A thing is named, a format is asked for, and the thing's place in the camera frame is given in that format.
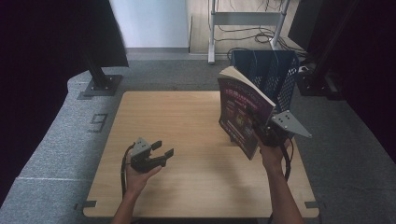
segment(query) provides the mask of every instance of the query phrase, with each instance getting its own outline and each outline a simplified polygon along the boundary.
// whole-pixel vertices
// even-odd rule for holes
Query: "desk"
[[[219,126],[218,91],[125,92],[85,207],[87,217],[113,217],[121,202],[120,163],[139,136],[163,140],[153,157],[175,149],[138,199],[134,217],[269,217],[272,213],[261,157],[249,161]],[[290,190],[303,217],[315,198],[296,147]]]

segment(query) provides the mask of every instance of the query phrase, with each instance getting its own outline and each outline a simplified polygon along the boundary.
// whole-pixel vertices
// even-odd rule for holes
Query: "colorful book cover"
[[[249,160],[257,149],[258,141],[253,134],[252,118],[248,108],[263,122],[272,115],[275,104],[253,83],[232,66],[220,72],[221,115],[219,124]]]

